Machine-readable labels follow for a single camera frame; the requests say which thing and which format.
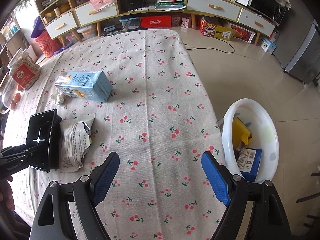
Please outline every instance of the cherry pattern tablecloth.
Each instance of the cherry pattern tablecloth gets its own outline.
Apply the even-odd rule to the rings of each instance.
[[[113,85],[107,103],[50,100],[61,71],[103,70]],[[224,163],[221,134],[211,102],[180,38],[172,30],[146,30],[81,44],[51,58],[41,76],[10,111],[4,147],[25,142],[32,114],[57,108],[62,119],[95,113],[92,145],[75,173],[25,169],[11,183],[16,212],[30,225],[52,180],[76,181],[111,151],[120,168],[102,203],[100,219],[111,239],[208,240],[223,215],[201,168],[211,151]],[[71,215],[84,239],[74,203]]]

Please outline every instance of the white drawer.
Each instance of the white drawer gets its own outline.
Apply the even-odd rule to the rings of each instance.
[[[116,5],[107,6],[101,11],[95,12],[92,4],[88,3],[75,11],[81,26],[117,15]]]
[[[240,7],[222,0],[188,0],[187,10],[210,13],[236,21]]]
[[[58,19],[54,20],[54,22],[50,23],[46,26],[46,29],[51,37],[51,39],[55,39],[61,34],[70,31],[77,27],[76,21],[73,18],[71,12],[59,17]]]
[[[241,8],[238,22],[259,31],[266,36],[270,36],[273,29],[275,28],[275,26],[270,22],[261,18],[257,14],[249,12],[243,8]]]

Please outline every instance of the refrigerator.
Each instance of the refrigerator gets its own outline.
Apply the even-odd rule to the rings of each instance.
[[[320,72],[320,31],[301,0],[289,1],[273,54],[285,72],[309,84]]]

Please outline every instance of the blue carton box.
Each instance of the blue carton box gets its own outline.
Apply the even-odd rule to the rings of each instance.
[[[255,182],[260,166],[262,150],[246,148],[237,160],[238,168],[246,181]]]
[[[55,82],[64,94],[76,98],[88,98],[106,103],[112,85],[103,71],[61,72]]]
[[[259,44],[261,46],[261,48],[263,48],[263,50],[267,53],[272,54],[273,51],[276,49],[276,44],[274,44],[273,42],[269,41],[266,37],[264,37],[263,35],[260,35],[259,38]]]

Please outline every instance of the black plastic tray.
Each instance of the black plastic tray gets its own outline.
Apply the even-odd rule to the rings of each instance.
[[[31,168],[49,172],[50,169],[59,168],[59,141],[61,137],[60,122],[62,118],[57,115],[57,109],[52,109],[30,117],[26,139],[27,148],[43,145],[43,154],[36,154]]]

